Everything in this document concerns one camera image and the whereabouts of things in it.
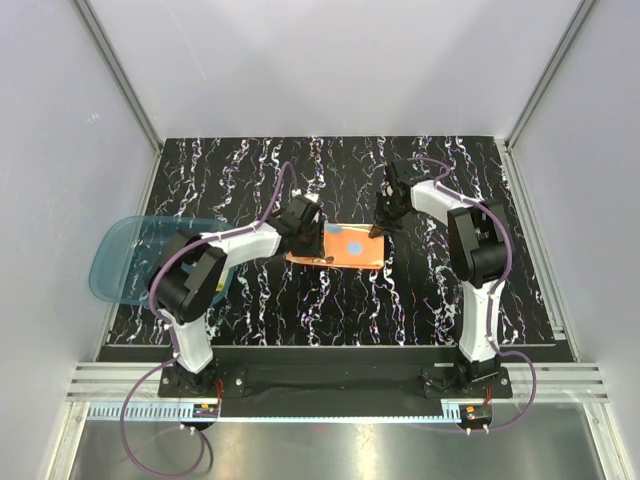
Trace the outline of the orange blue dotted towel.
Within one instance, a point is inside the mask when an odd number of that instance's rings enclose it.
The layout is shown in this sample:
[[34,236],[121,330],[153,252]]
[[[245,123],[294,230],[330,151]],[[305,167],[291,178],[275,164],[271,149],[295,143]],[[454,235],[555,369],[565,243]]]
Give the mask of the orange blue dotted towel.
[[385,263],[385,240],[382,236],[370,238],[371,228],[371,224],[326,222],[320,256],[304,257],[289,253],[286,260],[305,266],[380,270]]

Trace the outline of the blue transparent plastic bin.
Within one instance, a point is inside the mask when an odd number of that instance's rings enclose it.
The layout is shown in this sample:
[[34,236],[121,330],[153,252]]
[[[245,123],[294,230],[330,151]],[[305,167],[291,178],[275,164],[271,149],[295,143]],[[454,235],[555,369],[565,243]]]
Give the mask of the blue transparent plastic bin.
[[216,219],[127,217],[104,236],[91,266],[90,290],[105,302],[147,307],[147,283],[152,268],[177,231],[188,229],[209,236],[231,228]]

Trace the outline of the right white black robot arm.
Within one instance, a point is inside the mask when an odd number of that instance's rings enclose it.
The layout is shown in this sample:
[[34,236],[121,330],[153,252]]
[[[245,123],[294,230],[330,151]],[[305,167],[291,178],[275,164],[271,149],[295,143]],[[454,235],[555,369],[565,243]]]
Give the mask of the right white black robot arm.
[[389,184],[376,194],[376,238],[401,228],[408,213],[423,213],[447,226],[451,268],[463,290],[462,333],[454,384],[466,396],[486,389],[500,368],[499,305],[513,263],[502,205],[455,192],[436,180]]

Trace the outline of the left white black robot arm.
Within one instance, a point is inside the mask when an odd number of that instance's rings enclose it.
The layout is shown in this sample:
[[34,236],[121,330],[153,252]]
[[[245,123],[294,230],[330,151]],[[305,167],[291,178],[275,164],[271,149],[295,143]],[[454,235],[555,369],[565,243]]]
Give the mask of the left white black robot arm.
[[321,256],[324,223],[288,227],[281,220],[256,221],[219,233],[180,230],[154,266],[149,307],[168,328],[181,384],[196,396],[215,386],[213,350],[205,327],[222,274],[244,263],[282,254]]

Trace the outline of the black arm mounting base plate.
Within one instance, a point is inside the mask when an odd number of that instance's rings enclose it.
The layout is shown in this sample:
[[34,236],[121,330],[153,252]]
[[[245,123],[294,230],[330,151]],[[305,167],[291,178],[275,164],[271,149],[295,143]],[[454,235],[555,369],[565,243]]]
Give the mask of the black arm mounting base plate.
[[198,374],[180,365],[165,367],[159,395],[204,398],[220,386],[226,398],[276,389],[390,389],[435,399],[513,397],[508,371],[498,359],[475,366],[455,346],[216,346],[212,362]]

